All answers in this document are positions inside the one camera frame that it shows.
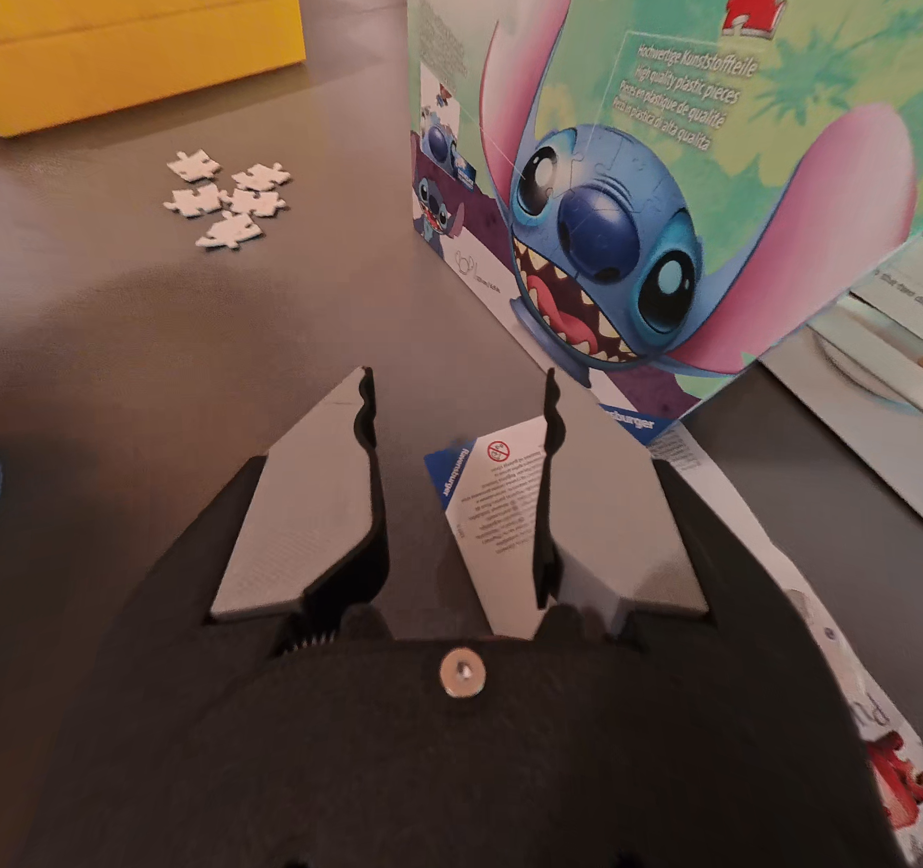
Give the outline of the white printed instruction sheet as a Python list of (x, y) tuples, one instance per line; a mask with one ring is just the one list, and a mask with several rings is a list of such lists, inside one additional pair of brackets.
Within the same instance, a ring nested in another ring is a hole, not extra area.
[(918, 367), (922, 366), (922, 236), (850, 290), (862, 321)]

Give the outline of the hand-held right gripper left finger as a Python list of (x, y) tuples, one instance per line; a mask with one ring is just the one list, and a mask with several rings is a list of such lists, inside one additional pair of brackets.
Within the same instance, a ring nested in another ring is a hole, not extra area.
[(267, 452), (211, 615), (339, 620), (387, 580), (375, 382), (356, 369)]

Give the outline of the white instruction leaflet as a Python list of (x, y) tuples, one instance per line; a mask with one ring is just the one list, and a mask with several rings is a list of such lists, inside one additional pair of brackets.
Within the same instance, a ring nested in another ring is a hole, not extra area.
[[(543, 612), (532, 582), (547, 423), (534, 418), (424, 459), (491, 631), (529, 638)], [(874, 681), (796, 565), (683, 425), (648, 446), (667, 460), (786, 592), (809, 627), (871, 753), (886, 815), (911, 866), (922, 864), (921, 740)]]

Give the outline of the white puzzle piece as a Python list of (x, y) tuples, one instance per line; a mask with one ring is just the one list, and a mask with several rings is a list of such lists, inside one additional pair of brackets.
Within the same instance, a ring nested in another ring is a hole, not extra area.
[(232, 193), (228, 193), (220, 190), (218, 199), (225, 211), (232, 216), (272, 218), (288, 208), (287, 202), (278, 192), (235, 189)]
[(187, 183), (210, 181), (222, 169), (222, 165), (201, 148), (192, 154), (178, 151), (166, 166)]
[(203, 250), (227, 249), (236, 251), (241, 244), (262, 237), (263, 230), (248, 214), (223, 212), (223, 217), (215, 221), (196, 241), (195, 245)]
[(199, 187), (172, 192), (172, 199), (162, 202), (162, 207), (185, 219), (194, 219), (222, 211), (225, 194), (214, 182), (204, 182)]
[(287, 170), (283, 170), (279, 162), (274, 163), (272, 166), (258, 163), (247, 170), (234, 173), (232, 179), (237, 189), (242, 191), (269, 193), (277, 191), (279, 187), (290, 182), (292, 174)]

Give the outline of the yellow plastic bin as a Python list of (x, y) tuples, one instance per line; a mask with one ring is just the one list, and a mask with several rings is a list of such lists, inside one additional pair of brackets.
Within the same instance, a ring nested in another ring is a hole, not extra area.
[(1, 0), (1, 135), (305, 58), (299, 0)]

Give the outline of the white plastic tray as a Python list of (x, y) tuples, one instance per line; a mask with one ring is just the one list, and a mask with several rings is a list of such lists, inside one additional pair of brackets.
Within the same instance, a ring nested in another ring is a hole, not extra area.
[(921, 366), (854, 317), (830, 311), (761, 364), (922, 515)]

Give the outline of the cartoon printed puzzle box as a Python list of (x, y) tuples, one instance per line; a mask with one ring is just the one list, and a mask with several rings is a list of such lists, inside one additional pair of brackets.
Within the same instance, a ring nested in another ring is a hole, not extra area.
[(921, 233), (921, 0), (408, 0), (413, 226), (641, 441)]

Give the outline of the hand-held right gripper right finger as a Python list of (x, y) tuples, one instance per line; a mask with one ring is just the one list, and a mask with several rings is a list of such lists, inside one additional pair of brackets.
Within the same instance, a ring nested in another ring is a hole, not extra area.
[(536, 604), (621, 631), (634, 611), (699, 619), (707, 602), (647, 449), (569, 375), (546, 377)]

